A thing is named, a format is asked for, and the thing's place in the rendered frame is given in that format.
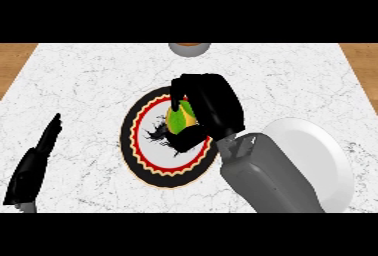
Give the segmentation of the grey bowl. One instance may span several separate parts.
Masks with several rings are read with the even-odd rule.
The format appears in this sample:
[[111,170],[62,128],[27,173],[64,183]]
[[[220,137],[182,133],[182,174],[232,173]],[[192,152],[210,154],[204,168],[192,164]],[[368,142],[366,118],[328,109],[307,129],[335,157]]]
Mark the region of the grey bowl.
[[197,45],[182,45],[179,43],[170,43],[169,47],[179,56],[198,57],[207,52],[210,48],[210,43],[200,43]]

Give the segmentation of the black red patterned plate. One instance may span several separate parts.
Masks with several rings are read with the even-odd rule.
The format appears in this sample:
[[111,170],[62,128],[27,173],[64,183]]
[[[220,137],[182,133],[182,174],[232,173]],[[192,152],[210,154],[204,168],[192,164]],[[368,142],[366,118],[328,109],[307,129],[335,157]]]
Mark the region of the black red patterned plate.
[[169,87],[148,92],[132,106],[120,129],[120,149],[129,169],[148,185],[164,189],[197,181],[219,153],[211,138],[185,153],[170,147],[166,138],[170,105]]

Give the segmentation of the plain white plate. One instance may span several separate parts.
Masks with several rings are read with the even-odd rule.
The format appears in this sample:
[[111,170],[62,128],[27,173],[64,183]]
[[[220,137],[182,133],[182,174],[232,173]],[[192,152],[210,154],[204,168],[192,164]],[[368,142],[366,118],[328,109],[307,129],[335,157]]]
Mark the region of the plain white plate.
[[282,118],[263,133],[273,139],[309,180],[328,213],[347,210],[355,194],[355,178],[346,153],[330,133],[310,121]]

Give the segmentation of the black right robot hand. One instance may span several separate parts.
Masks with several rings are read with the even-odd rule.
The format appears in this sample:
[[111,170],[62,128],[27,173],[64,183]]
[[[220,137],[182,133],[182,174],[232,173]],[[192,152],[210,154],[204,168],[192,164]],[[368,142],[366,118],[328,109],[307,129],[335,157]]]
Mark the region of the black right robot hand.
[[198,124],[186,127],[177,135],[169,133],[173,148],[186,152],[207,137],[220,141],[245,130],[244,110],[234,89],[219,74],[183,74],[172,80],[172,109],[179,110],[188,97]]

